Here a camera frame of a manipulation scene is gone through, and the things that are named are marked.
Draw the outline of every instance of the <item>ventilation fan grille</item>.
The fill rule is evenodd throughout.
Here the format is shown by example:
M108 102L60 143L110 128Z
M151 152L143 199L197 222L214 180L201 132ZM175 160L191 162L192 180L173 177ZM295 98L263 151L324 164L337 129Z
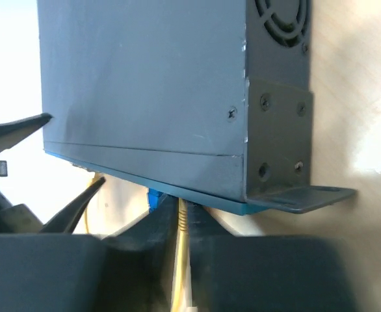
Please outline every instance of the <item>ventilation fan grille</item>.
M264 27L272 38L284 47L294 47L302 42L309 27L310 0L290 1L292 2L256 0ZM285 8L292 11L288 12L294 17L291 21L288 21L287 14L284 18L280 16Z

